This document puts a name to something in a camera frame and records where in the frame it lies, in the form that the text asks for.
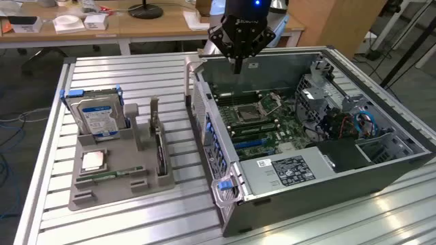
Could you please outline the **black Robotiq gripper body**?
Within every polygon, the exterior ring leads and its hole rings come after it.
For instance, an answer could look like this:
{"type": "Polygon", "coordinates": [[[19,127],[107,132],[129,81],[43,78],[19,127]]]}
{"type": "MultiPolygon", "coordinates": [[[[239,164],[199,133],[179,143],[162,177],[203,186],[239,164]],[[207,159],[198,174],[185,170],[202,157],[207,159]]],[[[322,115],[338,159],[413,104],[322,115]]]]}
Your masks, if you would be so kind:
{"type": "Polygon", "coordinates": [[[234,58],[237,58],[237,29],[267,27],[266,16],[270,1],[225,1],[223,19],[221,21],[225,33],[233,42],[234,58]]]}

